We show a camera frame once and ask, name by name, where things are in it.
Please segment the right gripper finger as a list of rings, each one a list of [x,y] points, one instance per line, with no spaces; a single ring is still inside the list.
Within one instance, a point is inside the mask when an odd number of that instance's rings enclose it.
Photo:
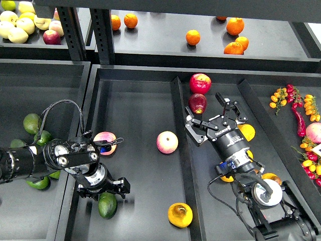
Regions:
[[[204,128],[209,128],[209,129],[212,129],[212,130],[218,130],[219,127],[217,125],[214,125],[210,122],[206,122],[206,121],[201,121],[199,119],[196,119],[194,117],[194,114],[193,112],[191,111],[191,109],[186,106],[185,107],[185,112],[187,114],[187,117],[186,117],[186,121],[187,123],[191,124],[191,125],[197,125],[197,126],[200,126],[200,127],[204,127]]]
[[[217,101],[219,102],[219,104],[223,107],[222,124],[224,126],[227,126],[228,125],[228,119],[229,119],[229,112],[230,112],[230,101],[229,100],[225,100],[225,98],[219,92],[215,93],[215,97],[216,97]]]

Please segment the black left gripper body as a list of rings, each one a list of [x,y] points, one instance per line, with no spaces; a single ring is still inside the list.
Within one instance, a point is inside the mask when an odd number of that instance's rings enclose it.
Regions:
[[[107,167],[103,163],[90,165],[88,172],[80,174],[76,178],[77,192],[82,198],[98,200],[102,193],[118,194],[123,199],[130,193],[130,183],[125,177],[113,179]]]

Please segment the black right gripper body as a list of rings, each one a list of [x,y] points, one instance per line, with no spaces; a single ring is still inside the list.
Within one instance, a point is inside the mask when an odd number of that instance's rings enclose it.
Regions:
[[[228,125],[222,124],[223,117],[218,115],[208,122],[217,125],[218,130],[185,124],[185,129],[195,145],[209,141],[219,155],[222,163],[216,166],[217,173],[249,173],[255,168],[249,159],[249,143],[237,127],[236,121],[228,119]]]

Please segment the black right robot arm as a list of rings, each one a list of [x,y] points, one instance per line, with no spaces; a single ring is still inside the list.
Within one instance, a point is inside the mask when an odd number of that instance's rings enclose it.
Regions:
[[[195,115],[202,114],[206,99],[198,93],[190,96],[185,129],[197,146],[211,142],[220,157],[214,179],[232,178],[236,197],[232,211],[255,240],[316,240],[320,226],[302,207],[290,183],[263,178],[265,166],[249,156],[249,142],[239,129],[248,118],[242,115],[239,102],[220,93],[215,97],[223,112],[204,121]]]

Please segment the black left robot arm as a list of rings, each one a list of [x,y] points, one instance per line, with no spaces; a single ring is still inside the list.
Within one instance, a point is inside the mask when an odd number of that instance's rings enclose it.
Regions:
[[[99,161],[101,149],[123,142],[94,141],[92,132],[84,130],[82,110],[79,111],[81,135],[69,141],[54,139],[42,147],[35,142],[19,148],[1,148],[1,183],[25,179],[37,183],[50,174],[64,170],[77,182],[77,192],[83,198],[98,200],[101,193],[118,194],[125,198],[130,183],[121,177],[114,180],[107,167]]]

